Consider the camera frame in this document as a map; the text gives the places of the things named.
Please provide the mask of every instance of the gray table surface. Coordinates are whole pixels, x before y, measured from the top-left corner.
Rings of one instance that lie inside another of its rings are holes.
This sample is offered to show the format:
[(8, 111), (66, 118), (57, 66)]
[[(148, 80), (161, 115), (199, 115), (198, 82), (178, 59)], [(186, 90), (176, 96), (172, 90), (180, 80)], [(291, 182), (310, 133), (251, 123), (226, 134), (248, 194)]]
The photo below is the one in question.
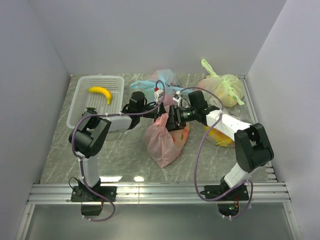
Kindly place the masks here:
[[(131, 93), (130, 84), (146, 80), (150, 74), (119, 74), (124, 78), (124, 94), (122, 105), (128, 103)], [(204, 74), (178, 74), (182, 87), (196, 86)], [(53, 136), (52, 144), (42, 173), (41, 183), (66, 183), (70, 177), (79, 176), (79, 165), (72, 154), (68, 137), (71, 129), (66, 121), (71, 101), (82, 75), (73, 75), (65, 96), (60, 117)], [(229, 113), (240, 120), (253, 123), (248, 109), (249, 105), (236, 105)], [(102, 182), (180, 182), (193, 181), (195, 160), (200, 141), (205, 133), (204, 126), (198, 122), (190, 123), (188, 140), (180, 156), (165, 168), (160, 168), (147, 152), (144, 133), (153, 123), (151, 119), (141, 118), (140, 124), (132, 130), (110, 132), (98, 153), (98, 170)], [(206, 140), (204, 142), (197, 179), (199, 181), (219, 182), (236, 163), (234, 148), (216, 146)], [(253, 181), (266, 182), (267, 171), (261, 167), (252, 174)]]

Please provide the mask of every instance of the yellow object in bag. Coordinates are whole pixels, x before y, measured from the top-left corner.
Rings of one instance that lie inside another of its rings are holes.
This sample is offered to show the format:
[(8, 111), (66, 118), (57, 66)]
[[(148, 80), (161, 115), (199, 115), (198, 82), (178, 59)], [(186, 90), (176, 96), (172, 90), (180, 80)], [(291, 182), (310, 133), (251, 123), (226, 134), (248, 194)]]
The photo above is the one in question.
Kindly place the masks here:
[[(209, 126), (204, 127), (206, 131), (210, 128)], [(221, 146), (221, 147), (226, 147), (226, 148), (234, 148), (235, 147), (235, 142), (222, 133), (221, 131), (213, 128), (209, 134), (206, 136), (206, 139), (208, 139), (211, 143)]]
[[(210, 74), (205, 79), (201, 80), (197, 87), (204, 88), (214, 93), (218, 98), (221, 99), (226, 107), (233, 107), (236, 104), (245, 104), (241, 99), (245, 95), (245, 87), (243, 82), (232, 74), (217, 75), (209, 63), (203, 59), (201, 61), (202, 66)], [(211, 100), (213, 96), (203, 91), (203, 95), (209, 104), (213, 105)]]

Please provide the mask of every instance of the yellow banana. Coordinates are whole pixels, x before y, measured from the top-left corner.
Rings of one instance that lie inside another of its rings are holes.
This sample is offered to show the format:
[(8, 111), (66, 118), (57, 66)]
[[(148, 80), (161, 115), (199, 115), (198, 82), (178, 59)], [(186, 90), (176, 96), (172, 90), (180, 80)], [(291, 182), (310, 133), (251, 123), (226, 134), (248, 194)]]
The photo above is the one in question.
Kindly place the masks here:
[(88, 92), (103, 94), (103, 95), (106, 97), (106, 102), (108, 103), (108, 105), (109, 105), (110, 102), (111, 102), (112, 95), (111, 95), (111, 93), (109, 92), (109, 90), (108, 90), (108, 89), (105, 89), (104, 87), (94, 86), (94, 87), (89, 88), (89, 89), (88, 89)]

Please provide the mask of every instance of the wall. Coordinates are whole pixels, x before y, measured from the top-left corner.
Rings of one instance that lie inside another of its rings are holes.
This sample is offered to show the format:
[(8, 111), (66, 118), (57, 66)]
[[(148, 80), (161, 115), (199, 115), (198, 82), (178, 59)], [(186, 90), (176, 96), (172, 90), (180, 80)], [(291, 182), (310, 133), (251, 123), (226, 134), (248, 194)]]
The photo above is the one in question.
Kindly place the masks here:
[(306, 240), (320, 237), (319, 23), (320, 1), (288, 0), (248, 74)]
[(247, 74), (286, 0), (29, 0), (69, 73)]
[(44, 167), (68, 75), (25, 0), (0, 0), (0, 232), (14, 239)]

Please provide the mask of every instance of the white plastic basket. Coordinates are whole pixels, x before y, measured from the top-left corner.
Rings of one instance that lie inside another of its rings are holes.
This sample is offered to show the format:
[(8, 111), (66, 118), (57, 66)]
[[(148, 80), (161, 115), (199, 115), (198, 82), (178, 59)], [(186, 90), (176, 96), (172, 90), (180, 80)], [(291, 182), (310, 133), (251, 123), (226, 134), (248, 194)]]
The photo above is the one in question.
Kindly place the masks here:
[[(101, 93), (88, 92), (91, 87), (103, 87), (110, 91), (112, 100), (107, 104), (106, 97)], [(72, 98), (66, 125), (75, 128), (76, 124), (87, 111), (87, 108), (95, 108), (99, 114), (116, 114), (121, 111), (124, 95), (125, 80), (121, 76), (92, 75), (79, 79)]]

